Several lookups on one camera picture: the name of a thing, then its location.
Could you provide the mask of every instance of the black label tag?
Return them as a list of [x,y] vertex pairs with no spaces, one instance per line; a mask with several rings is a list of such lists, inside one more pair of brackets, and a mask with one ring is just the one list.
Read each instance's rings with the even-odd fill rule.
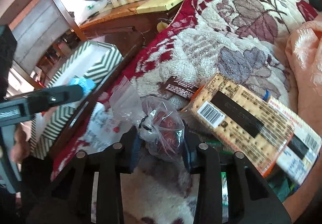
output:
[[287,145],[301,160],[305,157],[309,148],[295,134]]
[[246,130],[253,138],[256,137],[264,127],[264,124],[260,120],[221,91],[217,91],[212,98],[211,103],[222,110],[222,112]]
[[163,88],[184,97],[187,100],[191,100],[194,93],[198,90],[195,85],[180,80],[177,76],[171,76]]

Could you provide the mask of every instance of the fleece blanket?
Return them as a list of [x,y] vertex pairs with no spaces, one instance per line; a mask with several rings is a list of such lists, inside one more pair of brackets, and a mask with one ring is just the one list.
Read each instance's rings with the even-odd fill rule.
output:
[[[295,77],[285,49],[274,42],[316,16],[302,0],[185,0],[169,27],[98,101],[108,111],[113,88],[126,76],[141,97],[161,97],[181,109],[187,102],[162,90],[166,80],[176,75],[201,86],[219,71],[258,96],[268,90],[296,112]],[[192,118],[185,119],[189,125]],[[77,151],[90,149],[91,136],[84,134],[88,120],[54,161],[53,178]],[[143,150],[135,172],[121,177],[126,223],[193,223],[197,185],[181,162],[168,163]]]

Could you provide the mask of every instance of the snack box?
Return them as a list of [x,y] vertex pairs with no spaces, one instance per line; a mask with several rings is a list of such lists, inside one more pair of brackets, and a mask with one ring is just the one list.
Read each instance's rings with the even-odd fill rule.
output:
[[321,149],[322,140],[296,113],[274,97],[267,103],[287,118],[294,127],[294,136],[277,159],[277,165],[298,185],[302,185]]
[[242,151],[264,177],[293,137],[291,121],[220,73],[185,109],[223,144]]

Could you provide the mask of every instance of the metal screw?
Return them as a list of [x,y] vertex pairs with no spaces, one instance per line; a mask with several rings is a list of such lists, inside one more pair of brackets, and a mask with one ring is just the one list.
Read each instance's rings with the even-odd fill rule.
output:
[[117,142],[113,144],[113,149],[120,149],[122,147],[123,147],[122,143]]
[[200,143],[198,146],[200,149],[207,149],[208,145],[206,143]]
[[86,153],[84,151],[79,151],[79,152],[77,152],[76,157],[81,159],[81,158],[85,157],[85,155],[86,155]]
[[239,159],[243,159],[244,158],[244,153],[242,153],[241,151],[237,151],[236,153],[235,153],[235,156],[237,157],[237,158],[239,158]]

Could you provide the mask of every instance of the barcode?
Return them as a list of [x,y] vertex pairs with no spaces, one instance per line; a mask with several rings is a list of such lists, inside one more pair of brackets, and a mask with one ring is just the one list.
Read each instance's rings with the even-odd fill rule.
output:
[[318,143],[309,133],[306,135],[305,143],[314,153],[316,152]]
[[211,105],[208,101],[206,101],[197,112],[214,128],[218,127],[218,125],[225,118],[225,115]]

